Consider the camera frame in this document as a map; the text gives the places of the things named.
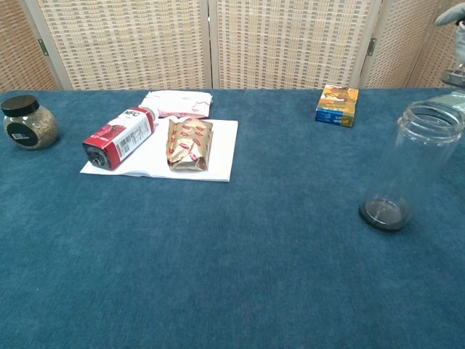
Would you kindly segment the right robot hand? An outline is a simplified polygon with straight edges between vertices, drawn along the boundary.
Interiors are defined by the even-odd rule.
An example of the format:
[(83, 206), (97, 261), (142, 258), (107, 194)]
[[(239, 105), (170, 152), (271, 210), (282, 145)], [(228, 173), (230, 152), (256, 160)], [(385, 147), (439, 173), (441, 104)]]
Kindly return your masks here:
[(455, 34), (455, 58), (460, 68), (464, 67), (464, 3), (461, 2), (444, 11), (435, 20), (436, 26), (454, 24)]

